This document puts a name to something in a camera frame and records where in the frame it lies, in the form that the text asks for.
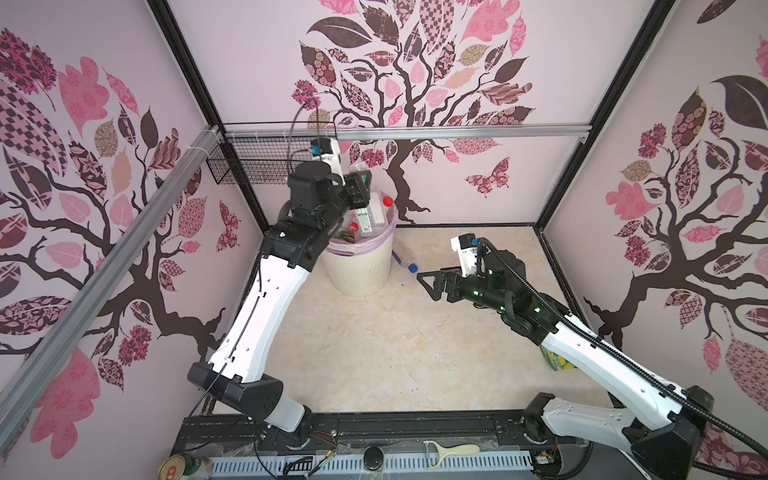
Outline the red cap white bottle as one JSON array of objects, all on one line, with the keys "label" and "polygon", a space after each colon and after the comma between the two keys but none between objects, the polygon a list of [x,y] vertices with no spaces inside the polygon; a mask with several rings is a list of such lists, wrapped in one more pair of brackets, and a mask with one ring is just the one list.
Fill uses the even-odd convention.
[{"label": "red cap white bottle", "polygon": [[367,207],[368,219],[371,228],[374,231],[380,231],[388,225],[387,215],[394,200],[379,191],[373,191],[370,194],[370,201]]}]

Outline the clear green label bottle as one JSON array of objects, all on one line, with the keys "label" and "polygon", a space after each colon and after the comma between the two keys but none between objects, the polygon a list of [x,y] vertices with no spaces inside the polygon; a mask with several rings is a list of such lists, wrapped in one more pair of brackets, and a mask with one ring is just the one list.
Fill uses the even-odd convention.
[{"label": "clear green label bottle", "polygon": [[[350,172],[353,173],[355,171],[362,171],[362,170],[369,170],[368,167],[364,163],[355,163],[350,165]],[[370,189],[362,189],[363,193],[370,193]],[[357,216],[357,223],[360,227],[361,234],[364,237],[372,236],[373,235],[373,229],[371,228],[369,219],[368,219],[368,212],[367,209],[363,210],[355,210],[356,216]]]}]

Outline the blue cap clear bottle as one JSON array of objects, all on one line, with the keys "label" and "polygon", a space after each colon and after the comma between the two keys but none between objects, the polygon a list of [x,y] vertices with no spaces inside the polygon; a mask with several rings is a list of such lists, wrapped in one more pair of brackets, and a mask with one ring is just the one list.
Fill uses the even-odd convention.
[{"label": "blue cap clear bottle", "polygon": [[408,254],[404,252],[392,250],[392,258],[398,266],[406,269],[412,274],[415,274],[419,271],[418,265],[412,260],[412,258]]}]

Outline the green soda bottle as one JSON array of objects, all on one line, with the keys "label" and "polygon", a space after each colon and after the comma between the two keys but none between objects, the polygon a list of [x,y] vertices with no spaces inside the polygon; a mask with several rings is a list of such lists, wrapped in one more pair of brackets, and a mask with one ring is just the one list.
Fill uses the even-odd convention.
[{"label": "green soda bottle", "polygon": [[338,238],[347,243],[356,243],[359,238],[359,232],[348,230],[348,229],[342,229],[339,231]]}]

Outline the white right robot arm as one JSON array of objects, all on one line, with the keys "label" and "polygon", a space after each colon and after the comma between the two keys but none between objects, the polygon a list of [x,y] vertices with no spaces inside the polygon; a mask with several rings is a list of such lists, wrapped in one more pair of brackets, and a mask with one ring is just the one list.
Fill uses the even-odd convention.
[{"label": "white right robot arm", "polygon": [[599,408],[540,393],[521,420],[529,441],[581,438],[630,454],[660,479],[688,477],[706,423],[675,400],[681,387],[600,342],[576,316],[508,269],[465,274],[454,267],[423,272],[417,279],[435,301],[466,300],[497,312],[512,331],[565,358],[621,403],[618,408]]}]

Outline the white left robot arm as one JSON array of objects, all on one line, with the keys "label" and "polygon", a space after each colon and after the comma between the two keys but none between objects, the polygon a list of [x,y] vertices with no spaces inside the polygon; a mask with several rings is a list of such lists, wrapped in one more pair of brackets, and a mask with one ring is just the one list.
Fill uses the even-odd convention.
[{"label": "white left robot arm", "polygon": [[346,214],[368,206],[370,184],[366,170],[341,176],[322,161],[295,168],[290,199],[258,249],[251,288],[218,349],[190,367],[193,385],[248,418],[306,437],[309,409],[266,374],[266,361],[290,303]]}]

